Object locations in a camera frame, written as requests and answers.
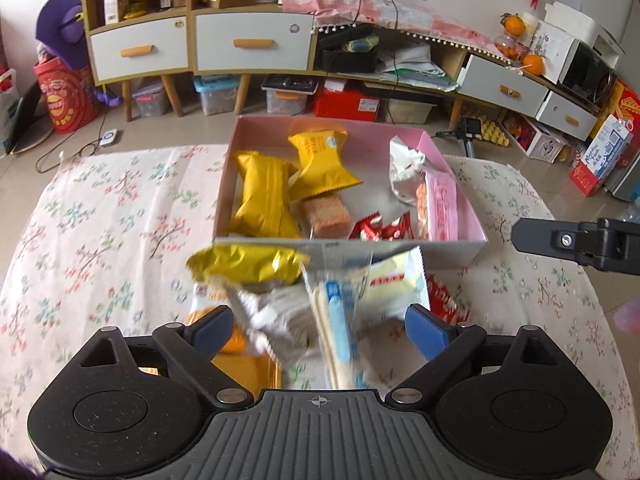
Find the red white snack pack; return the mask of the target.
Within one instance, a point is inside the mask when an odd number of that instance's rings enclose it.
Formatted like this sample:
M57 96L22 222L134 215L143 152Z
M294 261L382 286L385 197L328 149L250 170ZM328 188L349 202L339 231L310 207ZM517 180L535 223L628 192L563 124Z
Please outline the red white snack pack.
M426 279L431 312L450 325L466 322L469 309L459 306L445 284L435 275L428 274Z

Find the yellow snack bag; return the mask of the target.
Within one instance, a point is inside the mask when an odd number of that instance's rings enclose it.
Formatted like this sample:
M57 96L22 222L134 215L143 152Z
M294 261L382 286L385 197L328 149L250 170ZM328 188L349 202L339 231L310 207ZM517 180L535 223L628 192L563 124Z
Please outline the yellow snack bag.
M220 276L240 284L293 284L307 263L310 263L310 255L295 248L217 244L193 254L186 260L186 267L196 282Z

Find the clear blue white snack bag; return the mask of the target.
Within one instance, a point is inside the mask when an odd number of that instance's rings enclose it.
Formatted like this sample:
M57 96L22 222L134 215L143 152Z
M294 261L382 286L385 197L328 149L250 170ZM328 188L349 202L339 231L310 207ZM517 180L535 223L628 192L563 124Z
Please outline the clear blue white snack bag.
M367 389L358 348L357 308L367 288L371 256L349 254L337 243L308 246L306 252L303 278L330 387Z

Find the red white candy pack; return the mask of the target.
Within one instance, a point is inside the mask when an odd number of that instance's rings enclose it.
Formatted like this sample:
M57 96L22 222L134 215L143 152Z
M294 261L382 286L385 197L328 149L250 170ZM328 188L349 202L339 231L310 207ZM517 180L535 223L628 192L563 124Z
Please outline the red white candy pack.
M348 238L350 240L363 240L364 242L413 240L411 214L406 211L391 222L385 222L379 212L369 214L367 217L356 221Z

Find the pink wafer pack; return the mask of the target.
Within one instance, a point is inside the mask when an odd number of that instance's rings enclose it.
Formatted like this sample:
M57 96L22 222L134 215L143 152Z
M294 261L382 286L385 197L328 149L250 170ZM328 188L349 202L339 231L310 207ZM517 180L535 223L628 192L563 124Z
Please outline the pink wafer pack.
M456 178L427 169L416 188L416 218L421 240L453 242L458 239L458 193Z

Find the silver white snack bag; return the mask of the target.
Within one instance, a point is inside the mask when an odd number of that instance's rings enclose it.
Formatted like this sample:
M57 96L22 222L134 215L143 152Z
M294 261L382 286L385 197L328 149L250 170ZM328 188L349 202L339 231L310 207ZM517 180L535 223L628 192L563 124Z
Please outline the silver white snack bag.
M416 206L416 190L431 163L415 148L409 148L399 136L390 140L390 188L401 203Z

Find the yellow pillow snack pack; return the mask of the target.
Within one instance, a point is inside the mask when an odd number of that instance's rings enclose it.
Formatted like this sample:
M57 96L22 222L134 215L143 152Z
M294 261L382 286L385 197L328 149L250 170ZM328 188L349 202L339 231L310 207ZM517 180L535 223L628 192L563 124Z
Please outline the yellow pillow snack pack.
M291 200L306 200L362 183L343 164L341 151L347 139L344 130L306 131L288 137L300 163L299 174L290 186Z

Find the white yellow snack packet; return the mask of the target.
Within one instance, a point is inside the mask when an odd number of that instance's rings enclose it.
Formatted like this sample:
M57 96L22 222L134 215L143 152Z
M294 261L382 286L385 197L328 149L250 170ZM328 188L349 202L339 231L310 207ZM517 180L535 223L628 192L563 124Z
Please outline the white yellow snack packet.
M403 320L412 304L430 308L420 247L371 264L366 287L356 305L356 322L373 326L389 318Z

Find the white printed toy box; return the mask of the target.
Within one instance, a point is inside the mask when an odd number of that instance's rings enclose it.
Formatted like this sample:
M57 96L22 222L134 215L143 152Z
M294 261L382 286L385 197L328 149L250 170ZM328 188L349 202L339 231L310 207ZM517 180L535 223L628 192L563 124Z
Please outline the white printed toy box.
M561 133L521 114L507 110L498 126L529 158L553 164L568 145Z

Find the yellow egg tray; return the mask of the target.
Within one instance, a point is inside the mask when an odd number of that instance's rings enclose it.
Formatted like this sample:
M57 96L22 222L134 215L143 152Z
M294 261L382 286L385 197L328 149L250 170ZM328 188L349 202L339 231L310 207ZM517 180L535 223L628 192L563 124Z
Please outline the yellow egg tray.
M469 117L478 119L480 121L480 136L483 141L490 142L491 144L500 145L507 148L510 145L510 140L499 127L499 125L489 118L482 110L469 105L463 105L461 109L463 117Z

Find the orange fruit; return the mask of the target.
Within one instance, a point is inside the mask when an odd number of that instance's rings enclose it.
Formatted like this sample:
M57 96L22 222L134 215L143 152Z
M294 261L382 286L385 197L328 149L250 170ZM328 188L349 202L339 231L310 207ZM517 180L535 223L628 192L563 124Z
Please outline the orange fruit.
M505 13L500 23L504 31L514 38L520 38L526 33L526 25L518 14Z
M544 74L544 58L535 53L529 53L522 58L522 69L536 77Z

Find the stack of papers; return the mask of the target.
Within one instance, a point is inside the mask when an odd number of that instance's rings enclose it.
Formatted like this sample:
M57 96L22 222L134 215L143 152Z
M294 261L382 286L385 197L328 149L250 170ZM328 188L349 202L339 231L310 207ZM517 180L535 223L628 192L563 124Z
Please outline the stack of papers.
M431 46L417 44L378 55L375 73L381 78L416 88L442 92L456 91L457 81L432 61Z

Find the red printed bag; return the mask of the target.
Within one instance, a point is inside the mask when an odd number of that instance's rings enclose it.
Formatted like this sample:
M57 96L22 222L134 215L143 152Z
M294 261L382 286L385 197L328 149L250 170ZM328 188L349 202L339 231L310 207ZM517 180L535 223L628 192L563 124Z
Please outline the red printed bag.
M57 134L69 134L93 122L102 106L93 94L89 65L72 70L57 56L34 66L38 86Z

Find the white drawer wooden cabinet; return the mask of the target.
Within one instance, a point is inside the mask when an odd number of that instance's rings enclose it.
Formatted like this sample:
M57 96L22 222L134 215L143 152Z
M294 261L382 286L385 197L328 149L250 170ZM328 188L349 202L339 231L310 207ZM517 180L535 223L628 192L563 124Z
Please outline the white drawer wooden cabinet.
M254 75L306 73L314 65L317 37L309 14L286 13L277 4L208 8L191 13L191 26L192 70L238 75L238 115Z

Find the purple plush toy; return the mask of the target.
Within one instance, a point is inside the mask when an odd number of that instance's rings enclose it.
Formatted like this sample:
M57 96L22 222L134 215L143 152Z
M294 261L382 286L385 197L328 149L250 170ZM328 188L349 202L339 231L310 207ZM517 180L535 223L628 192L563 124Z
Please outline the purple plush toy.
M35 36L71 70L90 66L81 0L48 0L38 15Z

